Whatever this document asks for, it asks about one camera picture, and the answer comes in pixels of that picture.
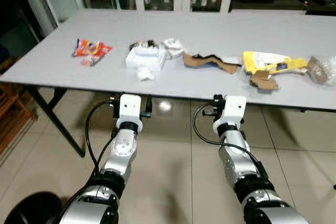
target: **table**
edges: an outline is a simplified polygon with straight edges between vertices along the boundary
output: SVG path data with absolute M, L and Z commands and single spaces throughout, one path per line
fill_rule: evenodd
M 151 94 L 161 97 L 211 99 L 214 94 L 243 95 L 248 104 L 336 111 L 336 90 L 308 76 L 276 76 L 281 87 L 258 91 L 241 70 L 229 74 L 215 67 L 185 67 L 182 58 L 167 60 L 155 81 L 139 82 L 124 59 L 129 45 L 140 39 L 180 39 L 191 54 L 241 56 L 243 51 L 274 52 L 293 57 L 331 57 L 336 54 L 336 17 L 237 12 L 137 12 L 82 9 L 11 67 L 1 82 L 21 83 L 48 114 L 75 150 L 73 140 L 52 109 L 66 89 Z M 71 57 L 77 38 L 100 40 L 113 50 L 96 66 L 85 67 Z M 54 87 L 47 104 L 36 86 Z

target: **table leg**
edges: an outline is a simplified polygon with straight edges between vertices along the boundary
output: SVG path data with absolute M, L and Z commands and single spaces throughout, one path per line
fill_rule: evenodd
M 47 116 L 50 118 L 50 120 L 54 123 L 54 125 L 58 128 L 58 130 L 63 134 L 63 136 L 66 138 L 66 140 L 69 142 L 69 144 L 75 149 L 75 151 L 78 153 L 79 156 L 84 157 L 85 151 L 83 151 L 79 145 L 76 143 L 74 138 L 70 135 L 68 130 L 64 127 L 64 125 L 60 122 L 58 117 L 53 112 L 53 107 L 49 106 L 48 103 L 44 100 L 42 95 L 38 92 L 36 87 L 32 86 L 26 86 L 27 91 L 29 94 L 34 98 L 34 100 L 37 102 L 37 104 L 43 109 L 43 111 L 47 114 Z

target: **clear plastic wrap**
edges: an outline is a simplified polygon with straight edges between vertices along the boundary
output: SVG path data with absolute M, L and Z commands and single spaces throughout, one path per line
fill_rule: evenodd
M 312 79 L 318 84 L 336 87 L 336 56 L 312 57 L 307 68 Z

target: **tiled floor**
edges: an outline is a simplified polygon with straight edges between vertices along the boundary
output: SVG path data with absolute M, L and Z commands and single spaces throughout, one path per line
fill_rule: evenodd
M 41 89 L 50 99 L 52 91 Z M 79 144 L 84 144 L 86 115 L 106 95 L 68 91 L 55 111 Z M 172 109 L 159 110 L 168 100 Z M 225 181 L 218 147 L 201 142 L 191 117 L 202 102 L 154 99 L 153 116 L 144 119 L 138 155 L 124 191 L 120 223 L 244 223 L 236 196 Z M 0 167 L 0 223 L 24 197 L 53 191 L 66 199 L 93 168 L 80 158 L 41 109 Z M 202 133 L 217 140 L 212 119 L 197 121 Z M 253 153 L 263 161 L 277 192 L 309 223 L 336 223 L 336 139 L 332 113 L 249 106 L 243 130 Z M 92 146 L 99 153 L 113 127 L 112 108 L 93 117 Z

